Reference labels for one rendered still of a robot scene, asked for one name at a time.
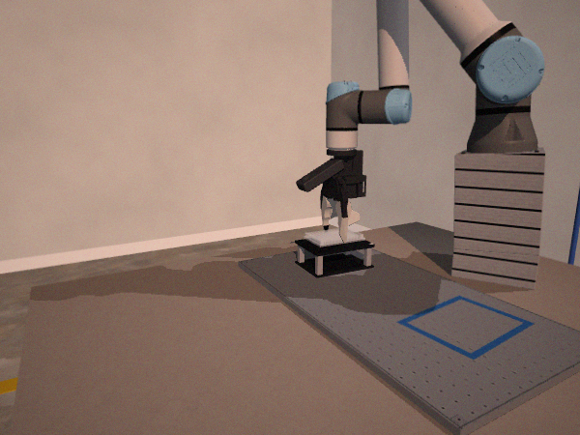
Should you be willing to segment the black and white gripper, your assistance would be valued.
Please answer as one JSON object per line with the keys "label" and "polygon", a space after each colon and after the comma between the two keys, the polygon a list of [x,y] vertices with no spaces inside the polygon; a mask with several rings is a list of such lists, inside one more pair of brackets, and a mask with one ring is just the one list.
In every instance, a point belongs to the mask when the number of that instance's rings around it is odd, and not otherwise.
{"label": "black and white gripper", "polygon": [[345,168],[323,183],[320,194],[323,228],[329,230],[329,219],[338,216],[338,234],[343,243],[346,243],[348,226],[358,222],[361,218],[358,212],[352,210],[348,198],[365,197],[366,195],[363,150],[336,151],[327,149],[327,155],[342,160]]}

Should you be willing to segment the blue tape rectangle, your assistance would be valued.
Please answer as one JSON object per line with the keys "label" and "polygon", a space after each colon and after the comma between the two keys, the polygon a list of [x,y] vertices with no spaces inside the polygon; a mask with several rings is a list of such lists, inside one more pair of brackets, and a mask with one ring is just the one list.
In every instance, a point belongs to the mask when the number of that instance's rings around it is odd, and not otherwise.
{"label": "blue tape rectangle", "polygon": [[[437,310],[437,309],[439,309],[441,307],[444,307],[446,305],[450,305],[450,304],[452,304],[452,303],[454,303],[456,301],[459,301],[459,300],[463,300],[463,301],[469,302],[471,304],[484,307],[486,309],[489,309],[489,310],[492,310],[494,312],[497,312],[497,313],[500,313],[502,315],[505,315],[505,316],[507,316],[509,318],[512,318],[512,319],[515,319],[517,321],[523,322],[523,324],[521,324],[520,326],[514,328],[513,330],[509,331],[508,333],[503,334],[502,336],[496,338],[495,340],[489,342],[488,344],[484,345],[483,347],[477,349],[477,351],[475,351],[473,353],[469,353],[469,352],[467,352],[465,350],[462,350],[462,349],[460,349],[460,348],[458,348],[458,347],[456,347],[456,346],[454,346],[454,345],[452,345],[452,344],[444,341],[441,338],[438,338],[438,337],[436,337],[436,336],[434,336],[434,335],[432,335],[430,333],[427,333],[427,332],[425,332],[425,331],[423,331],[423,330],[421,330],[421,329],[419,329],[417,327],[414,327],[414,326],[412,326],[412,325],[410,325],[410,324],[407,323],[407,322],[410,322],[410,321],[412,321],[414,319],[417,319],[417,318],[419,318],[419,317],[421,317],[421,316],[423,316],[423,315],[425,315],[427,313],[430,313],[430,312],[432,312],[434,310]],[[500,345],[501,343],[505,342],[506,340],[510,339],[511,337],[515,336],[516,334],[519,334],[520,332],[524,331],[525,329],[529,328],[530,326],[532,326],[534,324],[534,323],[529,322],[527,320],[524,320],[524,319],[521,319],[519,317],[516,317],[516,316],[510,315],[508,313],[502,312],[501,310],[492,308],[492,307],[487,306],[487,305],[484,305],[484,304],[480,304],[480,303],[474,302],[472,300],[466,299],[466,298],[461,297],[461,296],[457,296],[457,297],[455,297],[453,299],[450,299],[448,301],[445,301],[445,302],[443,302],[441,304],[437,304],[435,306],[432,306],[432,307],[430,307],[430,308],[428,308],[428,309],[426,309],[424,311],[421,311],[421,312],[419,312],[417,314],[414,314],[414,315],[409,316],[409,317],[407,317],[405,319],[402,319],[402,320],[398,321],[397,323],[399,323],[399,324],[401,324],[401,325],[403,325],[403,326],[405,326],[405,327],[407,327],[407,328],[409,328],[409,329],[411,329],[411,330],[413,330],[413,331],[415,331],[415,332],[417,332],[419,334],[422,334],[424,336],[427,336],[427,337],[429,337],[429,338],[431,338],[431,339],[433,339],[433,340],[435,340],[435,341],[437,341],[437,342],[439,342],[439,343],[441,343],[441,344],[449,347],[450,349],[452,349],[452,350],[454,350],[454,351],[456,351],[456,352],[458,352],[458,353],[460,353],[460,354],[462,354],[462,355],[464,355],[464,356],[466,356],[466,357],[468,357],[468,358],[470,358],[472,360],[478,358],[479,356],[483,355],[484,353],[486,353],[489,350],[495,348],[496,346]]]}

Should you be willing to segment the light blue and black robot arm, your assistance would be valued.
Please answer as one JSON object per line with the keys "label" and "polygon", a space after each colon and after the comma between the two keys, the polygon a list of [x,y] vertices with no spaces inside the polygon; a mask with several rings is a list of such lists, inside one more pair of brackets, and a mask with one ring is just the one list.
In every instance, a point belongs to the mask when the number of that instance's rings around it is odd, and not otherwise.
{"label": "light blue and black robot arm", "polygon": [[[531,94],[544,74],[539,47],[523,37],[511,21],[498,20],[482,0],[420,1],[460,50],[459,64],[478,86],[476,120],[467,152],[536,151]],[[353,81],[328,85],[329,150],[355,150],[358,124],[398,125],[411,119],[409,2],[376,0],[376,4],[379,90],[360,90]],[[341,159],[329,159],[296,184],[310,192],[342,169]]]}

